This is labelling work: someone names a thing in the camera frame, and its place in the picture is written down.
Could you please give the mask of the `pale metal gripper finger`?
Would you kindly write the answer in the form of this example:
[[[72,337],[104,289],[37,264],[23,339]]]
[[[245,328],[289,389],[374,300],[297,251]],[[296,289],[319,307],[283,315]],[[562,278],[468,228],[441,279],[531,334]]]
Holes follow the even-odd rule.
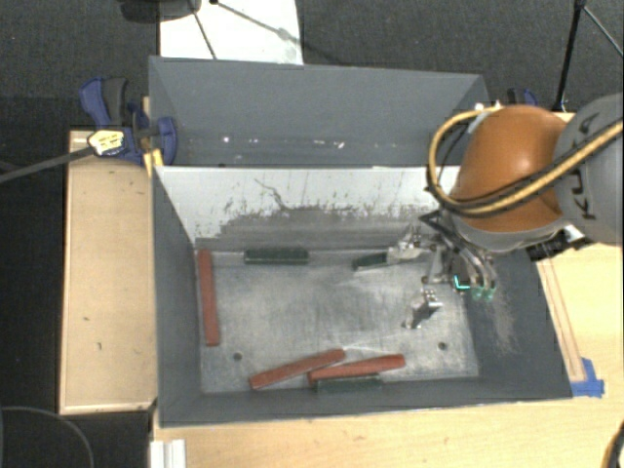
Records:
[[[420,226],[409,225],[399,240],[387,250],[387,262],[398,264],[414,261],[430,252],[433,242],[430,235],[423,234]]]
[[[416,330],[429,320],[435,312],[444,304],[438,299],[437,292],[432,288],[423,288],[421,297],[412,303],[407,311],[402,327],[408,330]]]

